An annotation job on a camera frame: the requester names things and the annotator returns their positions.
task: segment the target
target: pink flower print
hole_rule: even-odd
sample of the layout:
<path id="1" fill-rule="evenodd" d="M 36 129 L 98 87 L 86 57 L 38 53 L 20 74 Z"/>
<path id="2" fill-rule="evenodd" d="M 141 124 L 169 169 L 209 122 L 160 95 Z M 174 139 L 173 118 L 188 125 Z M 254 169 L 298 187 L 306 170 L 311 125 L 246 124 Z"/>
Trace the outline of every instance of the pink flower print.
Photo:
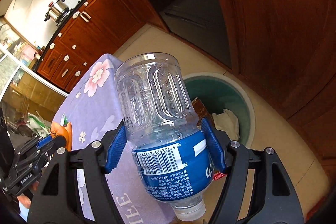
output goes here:
<path id="1" fill-rule="evenodd" d="M 84 87 L 84 93 L 87 93 L 89 97 L 92 97 L 97 90 L 97 86 L 102 87 L 110 76 L 110 72 L 107 69 L 114 68 L 110 60 L 106 59 L 103 63 L 97 62 L 91 72 L 88 82 Z"/>

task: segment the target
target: barcode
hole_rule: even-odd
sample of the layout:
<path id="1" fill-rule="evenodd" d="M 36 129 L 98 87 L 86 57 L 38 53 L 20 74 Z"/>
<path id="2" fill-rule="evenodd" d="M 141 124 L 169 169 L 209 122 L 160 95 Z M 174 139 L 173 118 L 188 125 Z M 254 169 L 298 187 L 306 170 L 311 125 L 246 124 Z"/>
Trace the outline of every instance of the barcode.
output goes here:
<path id="1" fill-rule="evenodd" d="M 173 144 L 156 150 L 138 152 L 137 158 L 144 174 L 162 175 L 183 169 L 178 146 L 179 144 Z"/>

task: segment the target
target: bottle cap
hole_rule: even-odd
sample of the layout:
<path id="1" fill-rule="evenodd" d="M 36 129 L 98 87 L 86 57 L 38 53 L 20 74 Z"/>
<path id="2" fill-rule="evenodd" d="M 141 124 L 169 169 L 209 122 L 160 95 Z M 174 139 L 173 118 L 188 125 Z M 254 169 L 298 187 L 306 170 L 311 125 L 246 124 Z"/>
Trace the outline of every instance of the bottle cap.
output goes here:
<path id="1" fill-rule="evenodd" d="M 186 208 L 186 209 L 175 209 L 173 208 L 176 216 L 182 221 L 194 221 L 205 214 L 205 204 L 202 199 L 197 205 Z"/>

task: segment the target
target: blue bottle label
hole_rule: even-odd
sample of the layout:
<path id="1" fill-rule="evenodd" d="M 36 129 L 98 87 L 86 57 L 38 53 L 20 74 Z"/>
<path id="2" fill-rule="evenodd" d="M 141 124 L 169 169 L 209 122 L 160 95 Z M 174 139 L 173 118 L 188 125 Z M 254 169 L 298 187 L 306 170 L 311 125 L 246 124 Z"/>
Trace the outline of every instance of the blue bottle label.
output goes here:
<path id="1" fill-rule="evenodd" d="M 161 201 L 187 198 L 212 181 L 213 167 L 202 131 L 169 145 L 132 151 L 147 192 Z"/>

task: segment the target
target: metal screw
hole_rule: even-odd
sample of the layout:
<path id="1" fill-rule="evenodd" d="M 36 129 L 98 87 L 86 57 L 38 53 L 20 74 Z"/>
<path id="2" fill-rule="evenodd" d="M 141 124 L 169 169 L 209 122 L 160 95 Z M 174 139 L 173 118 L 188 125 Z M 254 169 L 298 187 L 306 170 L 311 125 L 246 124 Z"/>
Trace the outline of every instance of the metal screw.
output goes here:
<path id="1" fill-rule="evenodd" d="M 240 143 L 237 142 L 237 141 L 232 141 L 232 142 L 230 143 L 230 145 L 231 145 L 232 147 L 234 147 L 234 148 L 238 148 L 238 147 L 240 146 Z"/>
<path id="2" fill-rule="evenodd" d="M 100 145 L 101 145 L 100 141 L 94 141 L 94 142 L 91 144 L 91 146 L 92 146 L 93 148 L 98 148 L 98 147 L 100 147 Z"/>
<path id="3" fill-rule="evenodd" d="M 65 152 L 65 148 L 64 147 L 60 147 L 57 149 L 57 154 L 63 154 Z"/>
<path id="4" fill-rule="evenodd" d="M 267 154 L 273 155 L 274 154 L 274 149 L 271 147 L 266 148 Z"/>

